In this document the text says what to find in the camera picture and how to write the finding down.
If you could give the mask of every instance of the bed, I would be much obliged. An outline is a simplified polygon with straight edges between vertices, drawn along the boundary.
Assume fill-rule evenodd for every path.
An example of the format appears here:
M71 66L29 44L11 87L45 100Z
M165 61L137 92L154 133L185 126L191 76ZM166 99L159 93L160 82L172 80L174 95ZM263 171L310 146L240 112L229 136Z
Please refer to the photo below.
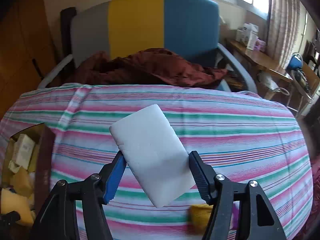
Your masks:
M0 122L0 157L14 133L45 122L56 134L51 187L79 181L110 163L118 151L109 133L117 120L158 104L188 152L237 182L257 180L291 240L307 220L313 181L301 130L283 105L252 92L167 85L68 85L21 95ZM201 239L188 208L204 203L194 186L156 209L127 167L116 196L104 206L114 239ZM81 202L76 203L86 239ZM235 237L230 231L228 239Z

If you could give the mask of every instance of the screw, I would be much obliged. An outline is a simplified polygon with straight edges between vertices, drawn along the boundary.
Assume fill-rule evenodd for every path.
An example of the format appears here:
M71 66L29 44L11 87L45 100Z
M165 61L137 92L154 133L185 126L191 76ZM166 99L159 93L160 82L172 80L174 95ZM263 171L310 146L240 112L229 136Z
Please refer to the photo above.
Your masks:
M93 179L93 180L97 180L97 179L100 178L100 175L99 175L98 173L94 173L94 174L92 174L92 175L90 176L90 178Z
M59 181L57 182L57 185L58 185L58 186L63 186L63 185L65 185L65 183L66 183L66 181L65 181L64 179L61 179L61 180L59 180Z
M222 175L222 174L218 174L216 176L216 178L217 178L217 180L224 180L226 177L224 175Z
M255 180L251 180L250 181L250 186L251 187L257 187L258 186L258 182L256 182Z

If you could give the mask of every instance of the chair backrest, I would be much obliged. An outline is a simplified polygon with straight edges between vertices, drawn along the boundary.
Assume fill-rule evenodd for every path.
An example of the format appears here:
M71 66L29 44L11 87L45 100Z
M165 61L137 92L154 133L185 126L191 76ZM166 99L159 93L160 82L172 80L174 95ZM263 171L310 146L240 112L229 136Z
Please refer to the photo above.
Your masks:
M218 38L219 8L210 0L112 0L71 23L76 67L100 50L113 59L149 48L167 48L200 63Z

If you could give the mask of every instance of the dark red blanket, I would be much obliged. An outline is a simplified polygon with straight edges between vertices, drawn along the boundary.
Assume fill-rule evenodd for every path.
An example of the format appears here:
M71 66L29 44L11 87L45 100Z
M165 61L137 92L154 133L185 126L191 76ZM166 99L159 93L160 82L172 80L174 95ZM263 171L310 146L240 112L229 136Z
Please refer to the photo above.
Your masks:
M167 49L147 49L111 61L102 51L82 62L67 82L89 85L168 84L214 89L226 73L225 69L190 63Z

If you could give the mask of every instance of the chair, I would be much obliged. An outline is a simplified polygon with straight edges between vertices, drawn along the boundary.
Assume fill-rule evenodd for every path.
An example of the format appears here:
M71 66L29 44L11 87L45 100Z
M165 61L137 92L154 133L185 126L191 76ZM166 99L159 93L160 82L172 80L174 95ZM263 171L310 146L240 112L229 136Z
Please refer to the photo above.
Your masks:
M71 23L72 55L64 58L39 84L44 88L74 59L75 67L97 51L111 59L149 48L167 48L186 60L214 67L218 54L257 93L244 67L219 39L219 8L211 0L112 0L81 12ZM225 80L218 90L231 91Z

